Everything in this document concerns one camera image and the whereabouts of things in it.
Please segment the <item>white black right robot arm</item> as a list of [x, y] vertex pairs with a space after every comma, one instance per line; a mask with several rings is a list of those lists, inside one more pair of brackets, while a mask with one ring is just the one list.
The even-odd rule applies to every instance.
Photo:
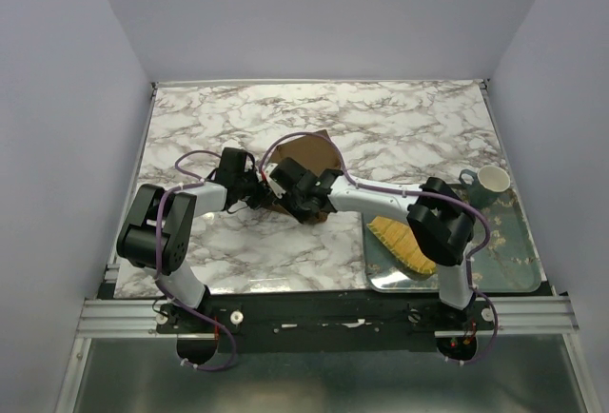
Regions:
[[407, 225], [422, 254], [437, 265], [440, 322], [457, 329], [470, 321], [474, 292], [465, 249], [475, 215], [443, 180], [429, 178], [420, 187], [357, 182], [337, 169], [317, 176], [291, 158], [268, 165], [262, 177], [275, 203], [301, 222], [320, 213], [356, 212]]

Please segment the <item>brown cloth napkin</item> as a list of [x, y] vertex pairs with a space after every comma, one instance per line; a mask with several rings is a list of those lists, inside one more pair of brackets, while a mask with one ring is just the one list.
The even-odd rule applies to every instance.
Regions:
[[326, 140], [316, 136], [294, 138], [278, 145], [266, 164], [279, 164], [285, 158], [292, 158], [301, 166], [319, 176], [326, 169], [340, 169], [338, 153]]

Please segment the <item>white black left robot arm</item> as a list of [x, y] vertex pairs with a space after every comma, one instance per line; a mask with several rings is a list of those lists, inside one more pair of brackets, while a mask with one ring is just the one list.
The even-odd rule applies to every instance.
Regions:
[[211, 318], [205, 304], [209, 288], [186, 261], [193, 221], [228, 211], [239, 202], [259, 207], [265, 190], [255, 166], [250, 152], [226, 147], [209, 175], [190, 175], [193, 183], [171, 189], [142, 185], [120, 229], [118, 256], [151, 276], [159, 290], [180, 307], [178, 320], [191, 332], [204, 330]]

